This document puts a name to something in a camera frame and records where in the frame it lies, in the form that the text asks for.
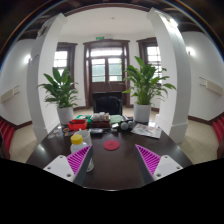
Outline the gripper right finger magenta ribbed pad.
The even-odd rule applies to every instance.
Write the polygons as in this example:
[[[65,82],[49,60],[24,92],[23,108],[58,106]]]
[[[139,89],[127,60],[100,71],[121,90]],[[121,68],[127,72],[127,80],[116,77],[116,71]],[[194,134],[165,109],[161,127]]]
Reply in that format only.
[[[135,148],[136,159],[145,184],[160,180],[182,169],[182,166],[168,155],[159,156],[140,145],[135,145]]]

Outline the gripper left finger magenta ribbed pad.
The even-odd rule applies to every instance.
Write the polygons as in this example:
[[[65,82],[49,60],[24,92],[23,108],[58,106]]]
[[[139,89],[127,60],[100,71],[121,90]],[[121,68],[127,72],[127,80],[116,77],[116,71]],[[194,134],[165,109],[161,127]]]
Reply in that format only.
[[[59,155],[44,170],[81,186],[92,155],[92,146],[88,145],[68,156]]]

